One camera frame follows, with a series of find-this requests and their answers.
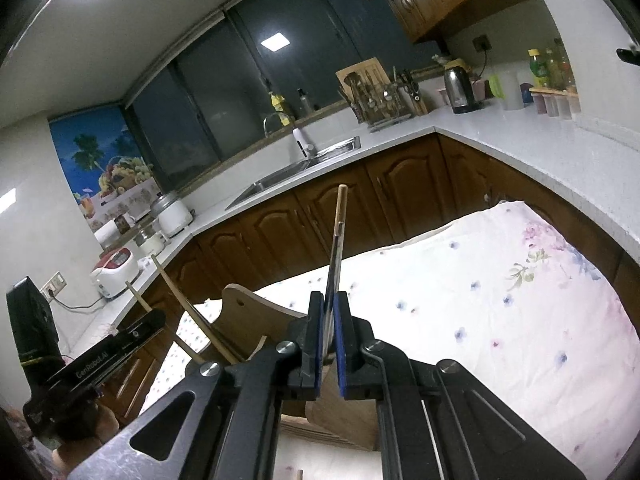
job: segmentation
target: kitchen counter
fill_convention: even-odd
[[[408,140],[438,132],[485,152],[563,197],[605,230],[640,263],[640,152],[579,128],[573,121],[539,116],[535,106],[503,111],[495,102],[481,110],[454,115],[449,107],[369,133],[359,127],[345,139],[360,135],[362,147],[332,158],[225,210],[242,191],[212,204],[159,255],[164,265],[195,235],[236,214],[323,173],[386,150]],[[159,275],[146,268],[133,285],[143,292]],[[97,314],[71,351],[75,357],[104,337],[136,303],[127,290]]]

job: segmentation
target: plastic bottle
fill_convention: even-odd
[[[298,96],[300,97],[300,104],[302,104],[305,115],[311,115],[314,112],[314,107],[302,88],[298,88]]]
[[[564,88],[566,88],[569,92],[577,93],[577,89],[575,87],[575,78],[574,71],[571,69],[571,63],[569,63],[569,57],[566,54],[566,50],[564,49],[564,44],[560,38],[555,38],[554,43],[556,44],[556,51],[558,52],[560,71],[562,73],[562,82],[564,83]]]
[[[529,67],[533,74],[533,79],[537,87],[548,88],[550,85],[549,70],[546,68],[546,64],[540,56],[540,51],[536,48],[529,50]]]
[[[284,97],[278,94],[274,94],[273,92],[269,92],[269,95],[271,96],[271,106],[273,106],[273,109],[276,110],[277,112],[287,113],[283,107],[283,104],[286,104]],[[283,117],[283,116],[279,116],[279,117],[280,117],[280,122],[282,123],[282,126],[289,126],[291,124],[291,122],[286,117]]]
[[[546,50],[546,68],[549,70],[549,81],[551,88],[556,90],[564,90],[564,80],[562,79],[562,70],[560,69],[560,62],[556,57],[553,50],[548,48]]]

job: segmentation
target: electric kettle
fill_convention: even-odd
[[[455,114],[465,114],[478,110],[480,104],[474,97],[474,90],[466,70],[459,65],[449,66],[444,71],[444,86],[449,103]]]

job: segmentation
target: cabinet handle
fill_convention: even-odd
[[[245,248],[247,251],[250,251],[250,250],[251,250],[251,247],[249,247],[249,245],[244,241],[244,237],[242,236],[242,233],[239,233],[239,235],[240,235],[240,241],[241,241],[241,242],[242,242],[242,244],[244,245],[244,248]]]
[[[296,220],[298,220],[298,223],[300,224],[300,227],[302,227],[304,229],[305,228],[305,224],[302,221],[302,218],[300,218],[300,213],[298,213],[298,210],[294,209],[293,213],[296,215]]]
[[[400,0],[400,3],[407,10],[410,10],[411,7],[414,6],[414,3],[411,0]]]
[[[318,222],[318,219],[316,218],[316,215],[314,215],[311,212],[310,205],[306,206],[306,212],[308,213],[309,218],[311,218],[311,227],[316,233],[316,236],[319,238],[320,243],[322,244],[322,248],[326,251],[327,254],[331,254],[331,249],[327,246],[326,240],[324,239],[324,237],[322,236],[322,233],[320,232],[320,224]]]
[[[386,193],[386,189],[385,189],[385,185],[382,184],[382,180],[380,180],[380,177],[376,177],[376,180],[378,181],[378,185],[380,186],[380,191],[382,192],[382,195],[385,197],[385,200],[387,202],[389,202],[389,195]]]

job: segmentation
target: metal screw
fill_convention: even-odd
[[[293,341],[280,341],[276,345],[276,352],[278,354],[291,355],[296,351],[297,347],[298,345]]]
[[[438,363],[438,368],[445,374],[455,374],[460,371],[460,363],[453,359],[443,359]]]
[[[380,339],[372,339],[371,341],[367,341],[362,345],[362,349],[367,352],[377,352],[382,350],[385,347],[385,343],[380,341]]]
[[[200,365],[200,374],[205,377],[212,377],[219,373],[220,365],[214,362],[207,362]]]

